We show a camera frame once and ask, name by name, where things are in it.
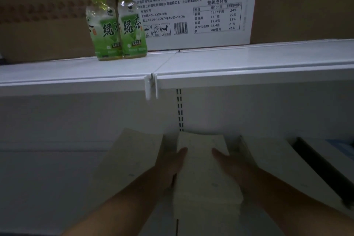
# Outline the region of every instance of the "person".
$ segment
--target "person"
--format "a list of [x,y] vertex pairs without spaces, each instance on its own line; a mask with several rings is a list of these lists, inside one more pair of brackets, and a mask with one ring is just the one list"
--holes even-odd
[[[63,236],[135,236],[145,224],[163,191],[171,185],[187,155],[187,148],[164,158],[122,191],[107,200]],[[316,201],[268,172],[227,156],[216,149],[212,155],[277,223],[285,235],[354,235],[354,221]]]

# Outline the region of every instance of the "person's right arm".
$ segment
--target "person's right arm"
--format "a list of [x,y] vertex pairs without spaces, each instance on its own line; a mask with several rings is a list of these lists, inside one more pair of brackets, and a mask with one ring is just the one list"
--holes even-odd
[[257,201],[287,236],[354,235],[354,220],[268,172],[212,150],[222,169]]

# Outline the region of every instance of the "bottle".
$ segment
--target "bottle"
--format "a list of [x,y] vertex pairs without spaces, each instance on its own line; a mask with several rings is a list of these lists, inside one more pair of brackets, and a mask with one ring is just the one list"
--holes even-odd
[[107,0],[92,0],[92,3],[86,8],[86,21],[97,58],[100,61],[122,59],[114,8],[107,5]]
[[134,0],[118,0],[118,23],[124,58],[145,57],[148,53],[145,31]]

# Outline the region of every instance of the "green label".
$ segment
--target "green label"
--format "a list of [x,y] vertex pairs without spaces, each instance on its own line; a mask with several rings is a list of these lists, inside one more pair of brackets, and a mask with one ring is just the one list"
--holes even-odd
[[115,18],[103,19],[97,23],[93,23],[88,18],[87,24],[98,58],[122,56],[117,20]]
[[119,17],[119,28],[124,56],[147,54],[145,32],[139,14]]

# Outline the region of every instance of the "person's left hand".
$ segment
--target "person's left hand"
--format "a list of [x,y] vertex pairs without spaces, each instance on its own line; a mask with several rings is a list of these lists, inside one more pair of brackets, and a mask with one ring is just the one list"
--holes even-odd
[[188,148],[185,147],[180,149],[177,153],[167,153],[164,158],[162,158],[161,161],[155,165],[155,168],[161,175],[162,186],[164,189],[171,185],[173,176],[179,173],[182,169],[187,151]]

